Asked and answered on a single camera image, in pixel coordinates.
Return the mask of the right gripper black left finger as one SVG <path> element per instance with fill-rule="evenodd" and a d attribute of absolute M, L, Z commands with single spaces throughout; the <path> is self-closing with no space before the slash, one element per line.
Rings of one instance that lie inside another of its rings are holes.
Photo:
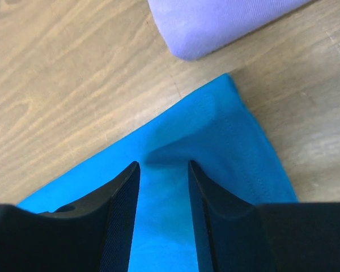
<path fill-rule="evenodd" d="M 140 166 L 54 212 L 0 204 L 0 271 L 127 271 Z"/>

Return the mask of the blue t shirt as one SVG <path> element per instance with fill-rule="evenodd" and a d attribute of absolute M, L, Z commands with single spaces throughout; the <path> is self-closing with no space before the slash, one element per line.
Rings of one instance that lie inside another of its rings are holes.
<path fill-rule="evenodd" d="M 141 168 L 130 271 L 197 271 L 188 162 L 252 203 L 295 202 L 294 189 L 232 78 L 221 75 L 19 204 L 54 211 L 99 188 L 131 162 Z"/>

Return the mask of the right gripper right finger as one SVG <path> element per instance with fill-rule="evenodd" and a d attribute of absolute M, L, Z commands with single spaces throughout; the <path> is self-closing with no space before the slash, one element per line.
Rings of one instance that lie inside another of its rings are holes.
<path fill-rule="evenodd" d="M 199 271 L 340 271 L 340 202 L 252 205 L 188 165 Z"/>

